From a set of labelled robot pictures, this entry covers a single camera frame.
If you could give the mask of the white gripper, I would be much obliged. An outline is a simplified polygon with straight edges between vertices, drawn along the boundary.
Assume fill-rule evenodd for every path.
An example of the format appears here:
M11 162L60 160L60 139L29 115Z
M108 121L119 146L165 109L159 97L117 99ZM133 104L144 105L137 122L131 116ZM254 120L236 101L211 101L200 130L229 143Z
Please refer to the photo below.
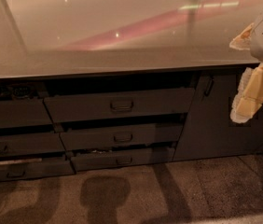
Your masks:
M263 62L263 10L243 31L231 40L229 46L236 50L250 50L251 55ZM245 123L263 105L263 63L257 68L246 68L235 95L230 119Z

